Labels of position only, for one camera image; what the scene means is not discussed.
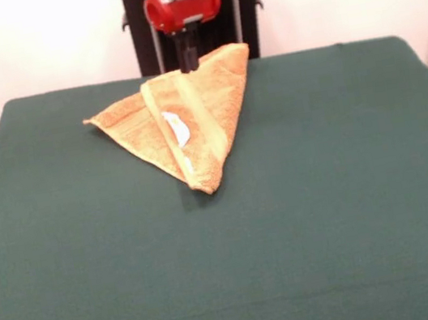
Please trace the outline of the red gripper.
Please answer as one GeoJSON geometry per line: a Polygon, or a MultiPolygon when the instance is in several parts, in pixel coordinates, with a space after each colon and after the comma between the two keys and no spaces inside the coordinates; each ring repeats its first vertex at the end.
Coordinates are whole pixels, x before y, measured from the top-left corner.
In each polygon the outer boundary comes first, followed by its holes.
{"type": "Polygon", "coordinates": [[[196,71],[199,54],[195,23],[215,19],[221,0],[145,0],[143,6],[147,21],[157,31],[173,34],[180,71],[185,74],[196,71]]]}

